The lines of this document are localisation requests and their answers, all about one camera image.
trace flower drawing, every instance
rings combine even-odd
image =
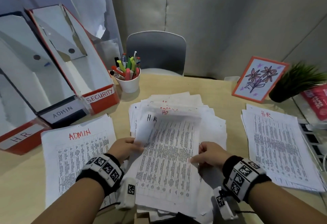
[[[254,68],[252,68],[251,73],[246,75],[246,77],[249,77],[249,81],[254,82],[256,79],[260,78],[261,73],[259,73],[260,70],[255,71]]]
[[[264,70],[263,71],[261,71],[261,72],[263,72],[264,74],[262,75],[262,77],[264,78],[264,77],[267,77],[268,75],[271,75],[271,74],[274,74],[274,73],[276,73],[277,72],[277,70],[275,70],[275,69],[271,69],[271,67],[264,67]]]
[[[269,68],[265,66],[264,70],[260,71],[263,73],[262,75],[259,73],[259,71],[260,70],[255,71],[255,69],[252,68],[251,73],[245,76],[249,77],[248,81],[251,80],[251,82],[247,82],[246,86],[244,87],[244,89],[249,89],[250,93],[252,93],[255,88],[262,88],[269,81],[272,82],[273,77],[278,75],[277,70],[272,69],[272,66]]]

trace person's left hand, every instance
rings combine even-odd
[[[144,148],[140,143],[134,143],[135,138],[122,138],[116,140],[107,153],[114,156],[120,163],[123,163],[132,152],[143,152]]]

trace light wood tabletop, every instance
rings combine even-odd
[[[231,96],[235,83],[193,77],[162,76],[142,74],[140,89],[132,94],[116,90],[120,103],[94,116],[86,116],[76,123],[108,113],[113,120],[116,138],[128,137],[129,106],[134,102],[148,98],[153,94],[175,94],[189,91],[200,94],[202,102],[215,110],[216,116],[226,120],[227,150],[235,155],[248,158],[247,137],[241,122],[241,110],[245,104],[261,106],[301,117],[300,111],[292,100],[275,103],[265,100],[258,104]],[[317,210],[327,214],[321,194],[286,189],[296,197],[305,201]],[[31,223],[45,207],[45,167],[42,146],[29,153],[18,156],[0,151],[0,223]],[[240,203],[241,210],[250,210],[246,203]],[[130,211],[110,210],[98,216],[94,223],[131,223],[136,209]],[[255,214],[243,214],[243,223],[262,223]]]

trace hand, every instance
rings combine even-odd
[[[214,142],[202,142],[199,145],[199,154],[190,159],[190,163],[210,164],[223,168],[226,160],[232,155]]]
[[[123,163],[133,152],[143,152],[144,148],[140,143],[134,143],[135,138],[122,138],[116,140],[107,153],[114,156],[120,163]]]

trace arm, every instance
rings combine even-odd
[[[108,153],[122,164],[135,151],[142,152],[143,148],[139,144],[134,144],[134,138],[123,138],[116,140]],[[93,223],[104,197],[104,189],[97,181],[82,178],[51,204],[32,224]]]
[[[191,163],[209,164],[222,170],[232,155],[213,142],[202,142]],[[327,216],[272,182],[258,183],[248,195],[251,208],[265,224],[327,223]]]

